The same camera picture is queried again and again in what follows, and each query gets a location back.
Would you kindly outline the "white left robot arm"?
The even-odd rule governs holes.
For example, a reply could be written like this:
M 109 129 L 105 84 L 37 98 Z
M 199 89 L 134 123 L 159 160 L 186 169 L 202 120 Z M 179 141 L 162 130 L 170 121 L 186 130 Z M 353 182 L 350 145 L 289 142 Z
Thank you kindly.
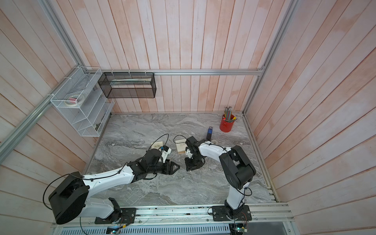
M 93 195 L 120 185 L 149 180 L 150 174 L 174 174 L 180 166 L 167 159 L 170 152 L 151 149 L 143 157 L 118 169 L 92 175 L 68 174 L 48 197 L 56 223 L 66 224 L 77 217 L 95 217 L 99 224 L 123 219 L 122 209 L 114 198 L 97 199 Z

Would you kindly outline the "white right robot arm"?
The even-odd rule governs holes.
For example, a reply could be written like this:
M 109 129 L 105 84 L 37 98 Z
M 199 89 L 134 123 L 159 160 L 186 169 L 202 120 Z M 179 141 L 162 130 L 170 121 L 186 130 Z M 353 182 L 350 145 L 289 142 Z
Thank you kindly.
M 256 169 L 240 146 L 222 147 L 207 140 L 198 141 L 195 137 L 186 139 L 186 169 L 193 171 L 205 164 L 206 158 L 221 163 L 224 175 L 230 184 L 225 206 L 232 212 L 244 205 L 245 193 L 249 183 L 256 175 Z

